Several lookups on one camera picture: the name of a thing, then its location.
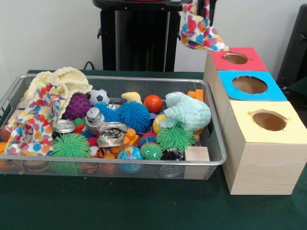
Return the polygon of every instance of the cardboard top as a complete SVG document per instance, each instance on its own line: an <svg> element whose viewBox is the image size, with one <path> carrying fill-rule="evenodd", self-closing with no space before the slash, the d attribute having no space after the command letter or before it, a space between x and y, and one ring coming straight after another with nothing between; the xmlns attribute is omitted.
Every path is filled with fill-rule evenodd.
<svg viewBox="0 0 307 230"><path fill-rule="evenodd" d="M266 71L218 71L230 98L250 101L287 101Z"/></svg>
<svg viewBox="0 0 307 230"><path fill-rule="evenodd" d="M230 105L246 142L307 144L307 129L290 102L231 101Z"/></svg>
<svg viewBox="0 0 307 230"><path fill-rule="evenodd" d="M210 54L217 70L268 71L252 47L231 47L229 51L210 51Z"/></svg>

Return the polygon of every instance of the red square lid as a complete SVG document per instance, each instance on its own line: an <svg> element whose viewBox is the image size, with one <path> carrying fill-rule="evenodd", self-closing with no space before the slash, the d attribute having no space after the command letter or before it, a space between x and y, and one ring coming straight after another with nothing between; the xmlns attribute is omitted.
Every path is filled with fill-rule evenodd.
<svg viewBox="0 0 307 230"><path fill-rule="evenodd" d="M231 47L229 51L210 51L217 70L268 71L253 47Z"/></svg>

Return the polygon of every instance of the yellow square lid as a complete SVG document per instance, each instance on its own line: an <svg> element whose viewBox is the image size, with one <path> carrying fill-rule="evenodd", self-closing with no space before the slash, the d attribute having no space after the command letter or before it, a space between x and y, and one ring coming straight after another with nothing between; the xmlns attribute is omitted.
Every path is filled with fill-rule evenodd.
<svg viewBox="0 0 307 230"><path fill-rule="evenodd" d="M307 129L290 102L230 104L246 142L307 144Z"/></svg>

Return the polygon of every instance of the white wall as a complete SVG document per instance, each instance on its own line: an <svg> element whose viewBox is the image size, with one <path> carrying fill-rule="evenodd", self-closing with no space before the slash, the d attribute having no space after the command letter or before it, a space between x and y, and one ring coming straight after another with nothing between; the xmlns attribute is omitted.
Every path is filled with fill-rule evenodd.
<svg viewBox="0 0 307 230"><path fill-rule="evenodd" d="M218 0L214 25L228 46L253 46L277 77L306 0ZM0 97L29 69L102 68L100 10L91 0L0 1ZM205 51L177 43L175 71L203 71Z"/></svg>

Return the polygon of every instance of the wire mesh basket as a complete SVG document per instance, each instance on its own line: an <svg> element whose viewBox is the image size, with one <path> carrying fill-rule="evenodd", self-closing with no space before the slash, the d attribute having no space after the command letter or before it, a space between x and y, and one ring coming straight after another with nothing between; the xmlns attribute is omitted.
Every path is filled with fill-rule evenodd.
<svg viewBox="0 0 307 230"><path fill-rule="evenodd" d="M1 126L7 124L35 76L35 74L27 74L18 77L1 99ZM125 102L121 98L122 93L125 92L138 92L144 100L150 94L156 94L164 99L171 92L187 93L203 89L205 102L211 109L212 120L200 136L199 145L208 147L210 161L138 161L0 155L0 174L207 180L217 165L225 162L226 152L211 91L204 81L101 76L87 76L87 78L94 89L106 90L110 96L110 102L115 104ZM163 100L163 109L165 109L165 100Z"/></svg>

